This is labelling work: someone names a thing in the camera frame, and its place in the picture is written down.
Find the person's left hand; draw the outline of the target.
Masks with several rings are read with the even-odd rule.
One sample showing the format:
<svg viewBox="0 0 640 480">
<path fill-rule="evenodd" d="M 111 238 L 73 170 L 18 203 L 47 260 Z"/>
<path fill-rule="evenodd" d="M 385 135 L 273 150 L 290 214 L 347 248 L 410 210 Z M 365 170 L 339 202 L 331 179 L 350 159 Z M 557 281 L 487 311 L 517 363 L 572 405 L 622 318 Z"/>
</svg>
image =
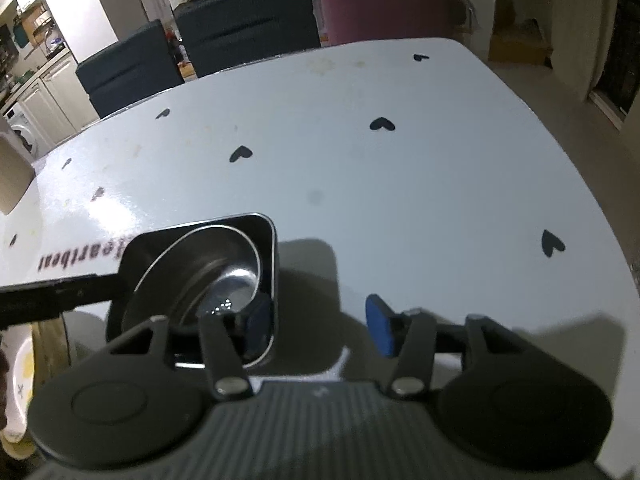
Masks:
<svg viewBox="0 0 640 480">
<path fill-rule="evenodd" d="M 6 359 L 6 355 L 3 351 L 0 351 L 0 428 L 3 429 L 6 426 L 6 401 L 8 398 L 8 373 L 9 362 Z"/>
</svg>

